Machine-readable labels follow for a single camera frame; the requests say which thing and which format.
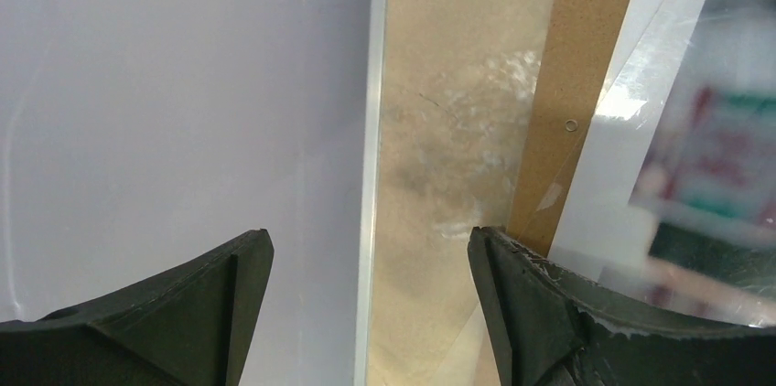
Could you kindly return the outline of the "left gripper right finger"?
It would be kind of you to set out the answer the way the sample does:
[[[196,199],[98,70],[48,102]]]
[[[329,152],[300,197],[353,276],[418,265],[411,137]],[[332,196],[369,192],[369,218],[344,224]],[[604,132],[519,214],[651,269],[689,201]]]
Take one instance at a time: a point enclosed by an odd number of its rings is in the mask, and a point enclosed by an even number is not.
[[[649,306],[476,227],[471,274],[503,385],[772,385],[775,330]]]

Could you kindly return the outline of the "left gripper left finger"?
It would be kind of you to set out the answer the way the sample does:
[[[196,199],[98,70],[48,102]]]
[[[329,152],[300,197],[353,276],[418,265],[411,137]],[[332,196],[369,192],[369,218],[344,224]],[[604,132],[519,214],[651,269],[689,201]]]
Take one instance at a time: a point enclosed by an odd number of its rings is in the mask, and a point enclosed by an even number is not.
[[[163,273],[1,326],[4,385],[236,385],[274,247],[247,231]]]

